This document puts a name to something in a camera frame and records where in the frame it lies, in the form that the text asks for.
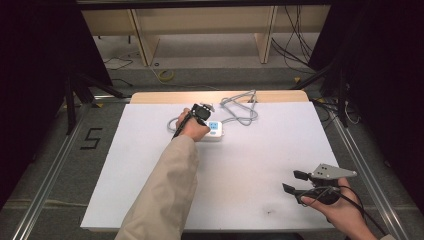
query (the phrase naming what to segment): jacket sleeve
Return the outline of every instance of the jacket sleeve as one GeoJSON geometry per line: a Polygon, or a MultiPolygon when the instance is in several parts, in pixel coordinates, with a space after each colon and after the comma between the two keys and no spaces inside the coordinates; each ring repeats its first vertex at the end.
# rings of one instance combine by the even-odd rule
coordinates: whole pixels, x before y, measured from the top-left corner
{"type": "Polygon", "coordinates": [[[184,135],[174,138],[129,209],[115,239],[180,239],[197,187],[198,162],[194,141],[184,135]]]}

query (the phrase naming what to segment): person's right hand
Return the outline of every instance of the person's right hand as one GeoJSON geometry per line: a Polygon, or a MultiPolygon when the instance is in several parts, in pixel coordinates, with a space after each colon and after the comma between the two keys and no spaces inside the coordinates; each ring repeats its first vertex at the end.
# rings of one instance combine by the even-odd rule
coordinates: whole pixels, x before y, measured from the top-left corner
{"type": "MultiPolygon", "coordinates": [[[[346,178],[340,178],[338,183],[339,186],[350,187],[346,178]]],[[[343,195],[352,201],[356,203],[359,202],[351,190],[341,187],[340,191],[343,195]]],[[[350,237],[350,239],[377,239],[365,224],[365,220],[363,219],[359,210],[348,201],[340,198],[332,205],[325,205],[319,201],[315,201],[313,198],[305,196],[303,196],[301,200],[307,206],[310,206],[324,214],[327,219],[334,225],[334,227],[346,234],[348,237],[350,237]]]]}
{"type": "MultiPolygon", "coordinates": [[[[184,108],[184,111],[178,117],[176,122],[177,129],[180,126],[181,122],[184,120],[184,117],[188,114],[190,109],[184,108]]],[[[192,138],[195,142],[200,141],[211,129],[208,126],[203,126],[197,123],[196,119],[191,118],[188,120],[184,128],[181,130],[180,135],[186,135],[192,138]]]]}

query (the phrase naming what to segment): white device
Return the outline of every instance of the white device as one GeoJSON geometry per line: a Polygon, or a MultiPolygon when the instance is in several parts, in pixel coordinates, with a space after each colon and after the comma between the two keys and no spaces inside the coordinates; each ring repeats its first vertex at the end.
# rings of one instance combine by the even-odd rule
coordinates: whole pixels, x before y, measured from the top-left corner
{"type": "Polygon", "coordinates": [[[202,142],[219,142],[224,135],[222,130],[222,122],[219,121],[205,121],[205,124],[211,129],[203,138],[202,142]]]}

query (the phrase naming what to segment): white table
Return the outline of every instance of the white table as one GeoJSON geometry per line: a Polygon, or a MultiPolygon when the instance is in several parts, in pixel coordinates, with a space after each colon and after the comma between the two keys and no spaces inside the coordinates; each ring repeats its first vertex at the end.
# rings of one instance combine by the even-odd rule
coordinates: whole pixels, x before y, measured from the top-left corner
{"type": "MultiPolygon", "coordinates": [[[[172,138],[166,123],[192,104],[126,106],[82,228],[119,229],[172,138]]],[[[210,120],[229,116],[216,104],[215,107],[217,111],[210,120]]],[[[322,214],[297,204],[282,188],[282,182],[298,189],[312,187],[309,182],[295,179],[293,170],[312,172],[320,163],[338,166],[313,105],[258,103],[255,109],[259,119],[251,126],[230,122],[224,124],[225,136],[221,142],[197,143],[201,156],[199,185],[185,230],[332,228],[322,214]]]]}

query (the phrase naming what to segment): cord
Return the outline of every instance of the cord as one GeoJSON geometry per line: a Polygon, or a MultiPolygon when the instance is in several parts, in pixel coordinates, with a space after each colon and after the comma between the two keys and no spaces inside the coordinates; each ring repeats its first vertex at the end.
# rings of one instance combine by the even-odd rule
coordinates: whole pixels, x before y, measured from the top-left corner
{"type": "Polygon", "coordinates": [[[118,68],[109,68],[110,70],[118,70],[118,69],[124,68],[124,67],[126,67],[126,66],[130,65],[131,63],[133,63],[133,60],[131,60],[131,59],[122,59],[122,58],[120,58],[120,57],[113,57],[113,58],[110,58],[109,60],[107,60],[107,61],[105,61],[105,62],[103,62],[103,63],[108,63],[108,62],[110,62],[110,61],[111,61],[111,60],[113,60],[113,59],[118,59],[118,60],[126,61],[126,62],[129,62],[129,63],[127,63],[127,64],[125,64],[125,65],[122,65],[122,66],[120,66],[120,67],[118,67],[118,68]]]}
{"type": "MultiPolygon", "coordinates": [[[[156,72],[155,72],[155,70],[153,70],[153,68],[152,67],[150,67],[150,66],[147,66],[152,72],[153,72],[153,74],[156,76],[156,79],[159,81],[159,83],[160,84],[162,84],[162,85],[168,85],[168,86],[176,86],[176,87],[186,87],[186,88],[196,88],[196,87],[206,87],[206,88],[210,88],[210,89],[213,89],[213,90],[217,90],[217,91],[219,91],[220,89],[218,89],[218,88],[216,88],[216,87],[211,87],[211,86],[208,86],[208,85],[182,85],[182,84],[173,84],[173,83],[165,83],[165,82],[163,82],[162,80],[161,80],[161,78],[162,77],[160,77],[156,72]]],[[[159,74],[160,75],[162,75],[162,74],[164,74],[166,71],[162,71],[162,72],[160,72],[159,74]]]]}
{"type": "Polygon", "coordinates": [[[112,81],[121,81],[121,82],[126,83],[130,87],[133,87],[134,86],[131,83],[129,83],[129,82],[127,82],[127,81],[125,81],[124,79],[121,79],[121,78],[113,78],[112,81]]]}
{"type": "MultiPolygon", "coordinates": [[[[333,190],[333,187],[332,186],[325,186],[325,187],[316,187],[316,188],[312,188],[312,189],[309,189],[309,190],[307,190],[307,191],[304,191],[302,194],[300,194],[299,195],[299,198],[301,198],[301,197],[303,197],[303,196],[305,196],[306,194],[308,194],[309,192],[314,192],[315,190],[319,190],[319,189],[325,189],[322,193],[320,193],[316,198],[314,198],[314,200],[311,202],[311,204],[309,204],[309,205],[312,205],[312,204],[314,204],[314,202],[316,202],[316,201],[318,201],[318,199],[320,199],[322,196],[324,196],[324,194],[326,194],[327,192],[329,192],[329,191],[331,191],[331,190],[333,190]]],[[[305,204],[304,202],[302,202],[302,206],[304,206],[304,207],[308,207],[309,205],[307,205],[307,204],[305,204]]]]}
{"type": "Polygon", "coordinates": [[[346,101],[346,103],[345,103],[345,113],[346,113],[346,117],[347,117],[347,119],[349,119],[349,121],[351,122],[351,123],[353,123],[353,124],[358,124],[359,123],[359,121],[361,121],[361,117],[360,116],[358,116],[358,119],[356,119],[356,121],[353,121],[351,118],[350,118],[350,116],[349,116],[349,113],[347,112],[347,105],[349,104],[349,101],[346,101]]]}
{"type": "Polygon", "coordinates": [[[294,34],[296,34],[297,38],[299,39],[299,44],[300,44],[300,48],[301,48],[302,53],[303,53],[303,57],[305,58],[306,61],[309,61],[309,58],[310,58],[309,51],[311,50],[311,48],[308,46],[308,44],[306,43],[306,41],[303,38],[303,35],[301,33],[301,21],[302,21],[301,11],[302,11],[302,7],[298,5],[297,8],[296,8],[296,23],[295,24],[293,24],[293,20],[292,20],[290,14],[289,14],[289,11],[287,10],[287,6],[284,6],[284,9],[286,10],[287,17],[289,18],[290,24],[293,28],[292,36],[294,34]]]}
{"type": "Polygon", "coordinates": [[[271,38],[271,40],[272,40],[272,42],[271,42],[271,43],[272,43],[272,47],[274,47],[274,49],[275,49],[275,50],[276,50],[279,54],[283,55],[284,57],[286,57],[286,58],[288,58],[288,59],[290,59],[290,60],[297,61],[297,62],[302,63],[302,64],[303,64],[303,65],[305,65],[305,66],[308,66],[308,63],[306,63],[306,62],[302,61],[300,58],[296,57],[293,53],[289,52],[287,49],[285,49],[285,48],[283,48],[282,46],[280,46],[280,44],[278,44],[278,43],[277,43],[277,41],[275,41],[275,39],[274,39],[274,38],[271,38]]]}
{"type": "Polygon", "coordinates": [[[337,191],[334,191],[334,193],[336,195],[338,195],[339,197],[343,198],[344,200],[348,201],[354,207],[356,207],[359,210],[359,212],[361,212],[361,214],[365,214],[371,220],[371,222],[374,223],[374,225],[378,228],[378,230],[380,230],[380,232],[383,234],[383,236],[386,236],[387,235],[387,233],[383,230],[383,228],[377,223],[377,221],[375,221],[375,219],[373,217],[371,217],[371,215],[369,215],[365,211],[365,209],[363,207],[359,206],[356,202],[352,201],[350,198],[346,197],[345,195],[343,195],[343,194],[341,194],[341,193],[339,193],[337,191]]]}
{"type": "MultiPolygon", "coordinates": [[[[362,200],[361,200],[361,198],[359,197],[359,194],[358,193],[356,193],[356,191],[355,190],[353,190],[351,187],[348,187],[348,186],[339,186],[340,188],[347,188],[347,189],[349,189],[355,196],[356,196],[356,198],[358,199],[358,201],[359,201],[359,205],[361,206],[361,208],[362,209],[364,209],[364,204],[362,203],[362,200]]],[[[362,213],[362,217],[364,218],[364,220],[365,220],[365,223],[367,222],[366,221],[366,219],[365,219],[365,215],[362,213]]]]}
{"type": "MultiPolygon", "coordinates": [[[[228,123],[228,122],[231,122],[231,121],[238,121],[240,124],[242,124],[244,126],[249,126],[259,116],[259,114],[254,110],[255,104],[256,104],[256,90],[250,90],[248,92],[245,92],[245,93],[242,93],[242,94],[230,97],[230,98],[221,99],[220,106],[222,108],[224,108],[227,112],[229,112],[233,116],[231,118],[227,118],[227,119],[221,121],[221,123],[224,124],[224,123],[228,123]],[[248,103],[252,103],[251,107],[247,107],[247,106],[240,104],[236,101],[236,100],[238,100],[242,97],[250,97],[250,100],[248,101],[248,103]],[[236,106],[238,106],[238,107],[240,107],[244,110],[249,111],[250,117],[239,117],[239,116],[237,116],[233,111],[231,111],[227,107],[227,104],[229,104],[229,103],[233,103],[236,106]]],[[[171,124],[172,124],[172,122],[176,121],[177,119],[178,119],[178,117],[175,117],[175,118],[172,118],[171,120],[168,121],[167,129],[169,131],[171,131],[171,132],[176,131],[175,128],[173,128],[171,126],[171,124]]]]}
{"type": "Polygon", "coordinates": [[[325,129],[327,129],[328,126],[330,126],[330,124],[337,118],[337,115],[334,115],[334,117],[331,119],[331,121],[324,127],[324,131],[325,129]]]}

